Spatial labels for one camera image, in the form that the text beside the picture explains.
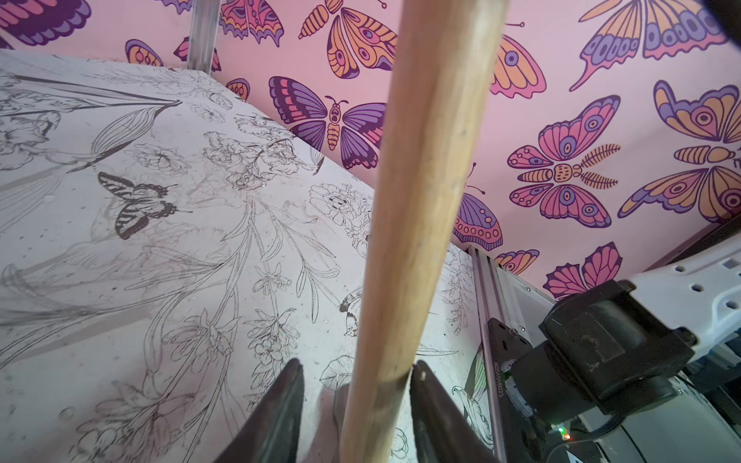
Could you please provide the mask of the wooden handle claw hammer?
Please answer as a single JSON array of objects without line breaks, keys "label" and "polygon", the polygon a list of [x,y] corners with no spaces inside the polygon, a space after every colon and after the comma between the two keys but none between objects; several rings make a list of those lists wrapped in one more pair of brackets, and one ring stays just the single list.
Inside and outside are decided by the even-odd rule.
[{"label": "wooden handle claw hammer", "polygon": [[480,133],[504,1],[407,1],[383,126],[343,462],[389,459]]}]

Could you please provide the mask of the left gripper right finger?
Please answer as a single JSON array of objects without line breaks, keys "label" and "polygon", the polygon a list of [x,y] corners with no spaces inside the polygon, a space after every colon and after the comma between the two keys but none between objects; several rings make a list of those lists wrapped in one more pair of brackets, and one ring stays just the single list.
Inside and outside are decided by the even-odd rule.
[{"label": "left gripper right finger", "polygon": [[424,361],[412,369],[409,395],[419,462],[498,462]]}]

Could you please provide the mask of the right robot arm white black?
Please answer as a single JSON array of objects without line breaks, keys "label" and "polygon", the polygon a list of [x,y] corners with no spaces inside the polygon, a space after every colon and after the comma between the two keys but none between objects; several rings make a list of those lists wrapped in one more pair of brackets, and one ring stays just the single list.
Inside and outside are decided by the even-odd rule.
[{"label": "right robot arm white black", "polygon": [[482,331],[492,437],[503,462],[546,462],[675,396],[672,378],[740,331],[740,238],[559,301],[532,345]]}]

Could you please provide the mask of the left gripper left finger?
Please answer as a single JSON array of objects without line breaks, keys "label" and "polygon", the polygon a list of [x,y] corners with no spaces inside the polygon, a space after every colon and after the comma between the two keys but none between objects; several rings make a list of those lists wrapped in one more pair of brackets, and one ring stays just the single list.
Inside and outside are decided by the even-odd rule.
[{"label": "left gripper left finger", "polygon": [[295,462],[304,390],[303,366],[291,359],[215,462]]}]

